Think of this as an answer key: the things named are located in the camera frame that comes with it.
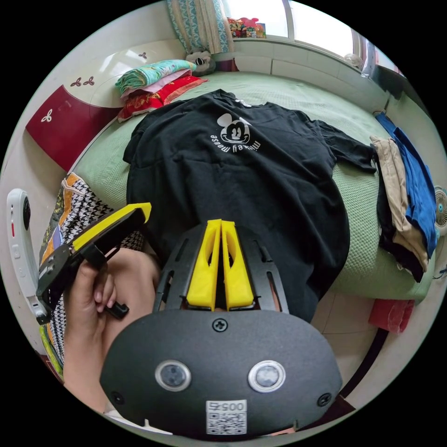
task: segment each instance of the hand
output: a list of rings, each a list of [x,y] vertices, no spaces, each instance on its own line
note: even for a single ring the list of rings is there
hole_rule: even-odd
[[[106,322],[104,309],[112,307],[115,301],[115,283],[107,265],[98,271],[83,261],[73,285],[64,293],[65,339],[90,341],[100,337]]]

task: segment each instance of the window sill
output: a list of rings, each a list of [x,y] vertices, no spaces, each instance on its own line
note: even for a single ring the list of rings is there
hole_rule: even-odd
[[[257,38],[257,37],[236,37],[233,38],[233,42],[244,42],[244,41],[258,41],[258,42],[269,42],[269,43],[277,43],[280,45],[289,45],[291,47],[297,47],[297,48],[303,48],[308,51],[312,51],[314,53],[322,54],[326,57],[329,57],[335,61],[338,61],[342,63],[343,65],[351,68],[352,70],[356,71],[357,73],[361,73],[361,70],[357,67],[354,67],[350,63],[346,62],[341,56],[338,56],[335,53],[331,53],[328,50],[325,50],[324,48],[317,47],[315,45],[305,43],[305,42],[299,42],[299,41],[291,41],[287,37],[280,37],[280,36],[267,36],[267,38]]]

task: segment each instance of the blue shirt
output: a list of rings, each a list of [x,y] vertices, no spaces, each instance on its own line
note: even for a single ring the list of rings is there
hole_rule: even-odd
[[[376,116],[384,129],[396,142],[405,167],[408,208],[406,218],[418,228],[424,238],[429,258],[437,244],[436,237],[436,196],[430,170],[424,164],[416,148],[399,127],[396,127],[385,114]]]

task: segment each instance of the white device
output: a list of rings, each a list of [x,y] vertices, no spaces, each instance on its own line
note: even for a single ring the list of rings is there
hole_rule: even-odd
[[[436,232],[439,237],[447,235],[447,190],[435,186],[434,193],[436,196]]]
[[[6,218],[9,251],[20,290],[34,316],[44,316],[47,312],[36,297],[39,269],[29,231],[31,208],[26,191],[15,188],[8,194]]]

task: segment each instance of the camera lens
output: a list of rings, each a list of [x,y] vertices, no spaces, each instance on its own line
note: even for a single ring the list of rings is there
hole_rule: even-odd
[[[191,373],[186,365],[176,360],[160,363],[155,370],[155,379],[162,388],[168,391],[182,391],[191,382]]]
[[[248,383],[259,393],[271,393],[282,386],[285,381],[283,366],[273,360],[259,362],[248,374]]]
[[[25,226],[25,230],[29,228],[29,221],[31,219],[31,209],[29,207],[28,197],[25,197],[25,201],[23,204],[23,225]]]

